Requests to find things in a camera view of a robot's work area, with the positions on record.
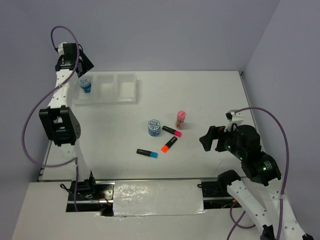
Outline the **blue paint jar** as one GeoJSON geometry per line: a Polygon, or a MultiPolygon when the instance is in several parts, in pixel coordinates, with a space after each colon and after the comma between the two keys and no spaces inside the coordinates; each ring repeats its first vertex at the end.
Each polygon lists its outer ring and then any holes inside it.
{"type": "Polygon", "coordinates": [[[91,80],[87,77],[81,77],[78,80],[79,86],[83,89],[85,93],[90,93],[92,88],[91,80]]]}
{"type": "Polygon", "coordinates": [[[147,123],[148,133],[152,137],[157,137],[161,131],[161,124],[157,119],[151,119],[147,123]]]}

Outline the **pink black highlighter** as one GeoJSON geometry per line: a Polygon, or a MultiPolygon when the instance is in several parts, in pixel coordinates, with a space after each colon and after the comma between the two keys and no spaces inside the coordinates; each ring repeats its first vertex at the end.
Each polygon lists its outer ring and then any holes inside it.
{"type": "Polygon", "coordinates": [[[164,130],[165,132],[168,132],[176,137],[179,137],[179,138],[182,136],[182,133],[180,131],[177,131],[177,130],[170,128],[168,126],[165,126],[165,125],[162,127],[162,130],[164,130]]]}

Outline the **pink glue bottle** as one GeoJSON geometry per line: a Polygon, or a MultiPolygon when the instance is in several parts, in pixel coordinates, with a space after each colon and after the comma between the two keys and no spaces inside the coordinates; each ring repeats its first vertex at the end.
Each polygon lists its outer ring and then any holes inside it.
{"type": "Polygon", "coordinates": [[[183,110],[180,110],[177,113],[176,122],[175,122],[175,126],[176,126],[177,129],[182,129],[183,128],[185,119],[186,119],[186,112],[183,111],[183,110]]]}

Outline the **orange black highlighter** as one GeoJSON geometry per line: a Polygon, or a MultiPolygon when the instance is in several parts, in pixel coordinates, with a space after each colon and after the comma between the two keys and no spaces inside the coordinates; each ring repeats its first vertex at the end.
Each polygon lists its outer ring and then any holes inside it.
{"type": "Polygon", "coordinates": [[[176,136],[172,137],[162,148],[161,151],[163,153],[166,153],[171,147],[172,145],[178,140],[178,138],[176,136]]]}

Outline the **blue black highlighter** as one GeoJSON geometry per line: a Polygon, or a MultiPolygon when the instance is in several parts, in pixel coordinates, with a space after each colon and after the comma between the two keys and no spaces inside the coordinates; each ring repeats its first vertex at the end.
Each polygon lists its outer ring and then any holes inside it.
{"type": "Polygon", "coordinates": [[[139,154],[139,155],[142,155],[142,156],[150,157],[150,158],[157,158],[158,157],[158,153],[157,152],[144,150],[144,149],[137,149],[136,153],[139,154]]]}

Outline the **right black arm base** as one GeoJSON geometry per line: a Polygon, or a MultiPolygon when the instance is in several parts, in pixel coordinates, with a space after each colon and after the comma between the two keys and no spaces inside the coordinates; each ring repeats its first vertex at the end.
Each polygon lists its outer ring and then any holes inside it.
{"type": "Polygon", "coordinates": [[[197,187],[202,191],[203,208],[212,209],[230,209],[236,200],[220,189],[217,181],[201,181],[197,187]]]}

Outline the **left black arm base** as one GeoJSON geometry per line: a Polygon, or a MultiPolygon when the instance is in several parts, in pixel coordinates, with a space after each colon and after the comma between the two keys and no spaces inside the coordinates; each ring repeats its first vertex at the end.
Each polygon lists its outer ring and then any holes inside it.
{"type": "Polygon", "coordinates": [[[103,217],[114,215],[114,183],[96,181],[93,175],[89,179],[76,183],[72,181],[67,187],[61,183],[60,188],[68,193],[66,212],[96,212],[103,217]]]}

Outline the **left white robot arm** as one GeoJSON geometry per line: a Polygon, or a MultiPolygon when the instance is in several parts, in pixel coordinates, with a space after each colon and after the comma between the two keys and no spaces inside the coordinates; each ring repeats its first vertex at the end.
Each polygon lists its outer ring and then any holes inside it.
{"type": "Polygon", "coordinates": [[[73,72],[76,64],[77,49],[75,43],[63,42],[58,46],[58,62],[55,66],[56,84],[52,99],[47,108],[39,111],[39,118],[50,141],[63,154],[63,161],[72,161],[68,164],[71,180],[84,182],[89,180],[91,171],[87,167],[80,147],[81,126],[72,111],[72,101],[76,85],[79,84],[81,73],[73,72]]]}

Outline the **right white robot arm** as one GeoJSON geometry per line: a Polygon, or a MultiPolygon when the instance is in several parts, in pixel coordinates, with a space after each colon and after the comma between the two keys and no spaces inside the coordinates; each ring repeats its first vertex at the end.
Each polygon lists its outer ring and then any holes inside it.
{"type": "Polygon", "coordinates": [[[311,240],[313,237],[299,225],[290,202],[281,193],[283,180],[276,161],[262,151],[260,135],[253,126],[233,124],[230,130],[224,126],[210,126],[200,137],[204,150],[211,150],[217,141],[217,152],[228,151],[241,162],[246,177],[256,187],[263,204],[252,195],[244,181],[234,170],[218,176],[217,190],[223,196],[232,196],[256,226],[262,240],[311,240]]]}

